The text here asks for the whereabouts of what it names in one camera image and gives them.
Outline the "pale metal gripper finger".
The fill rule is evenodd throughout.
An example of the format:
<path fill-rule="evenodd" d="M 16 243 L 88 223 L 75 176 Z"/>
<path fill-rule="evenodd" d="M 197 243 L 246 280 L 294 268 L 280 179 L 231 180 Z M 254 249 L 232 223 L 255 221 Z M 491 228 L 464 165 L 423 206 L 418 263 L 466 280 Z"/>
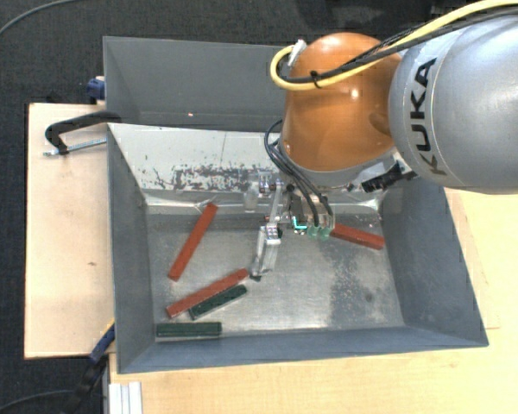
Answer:
<path fill-rule="evenodd" d="M 262 235 L 261 274 L 265 274 L 275 267 L 281 237 L 277 225 L 266 225 L 262 229 Z"/>
<path fill-rule="evenodd" d="M 267 253 L 267 230 L 261 226 L 256 242 L 256 253 L 250 267 L 251 277 L 261 277 L 266 272 L 265 255 Z"/>

